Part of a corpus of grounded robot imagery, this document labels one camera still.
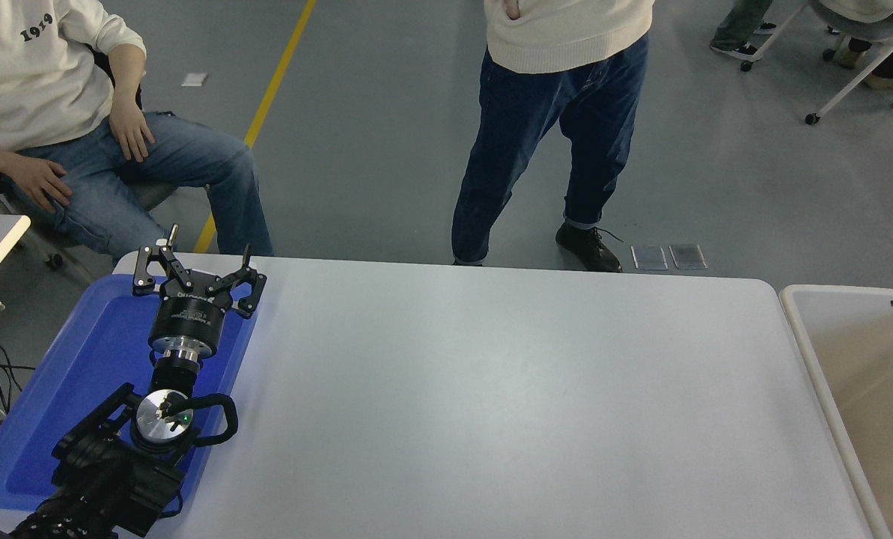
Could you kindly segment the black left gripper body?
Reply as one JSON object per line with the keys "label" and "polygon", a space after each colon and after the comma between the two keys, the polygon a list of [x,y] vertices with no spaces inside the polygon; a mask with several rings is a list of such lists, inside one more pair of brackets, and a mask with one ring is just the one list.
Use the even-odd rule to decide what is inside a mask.
{"label": "black left gripper body", "polygon": [[195,351],[217,351],[227,311],[233,306],[229,290],[209,294],[210,285],[185,291],[176,280],[159,286],[161,304],[150,331],[150,346],[155,351],[180,347]]}

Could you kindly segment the person's left hand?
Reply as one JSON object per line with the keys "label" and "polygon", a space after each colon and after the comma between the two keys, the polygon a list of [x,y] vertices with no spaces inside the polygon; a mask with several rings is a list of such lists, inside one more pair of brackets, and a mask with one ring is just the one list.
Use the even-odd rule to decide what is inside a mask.
{"label": "person's left hand", "polygon": [[150,156],[150,146],[156,143],[156,138],[137,103],[115,99],[109,115],[109,127],[124,158],[144,162]]}

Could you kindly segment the person's right hand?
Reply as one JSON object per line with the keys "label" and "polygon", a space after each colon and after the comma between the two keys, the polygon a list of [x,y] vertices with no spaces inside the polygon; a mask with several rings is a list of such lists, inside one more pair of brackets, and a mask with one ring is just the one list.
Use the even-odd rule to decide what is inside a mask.
{"label": "person's right hand", "polygon": [[62,180],[67,171],[56,162],[15,154],[8,158],[4,174],[43,211],[55,213],[57,206],[70,204],[73,191]]}

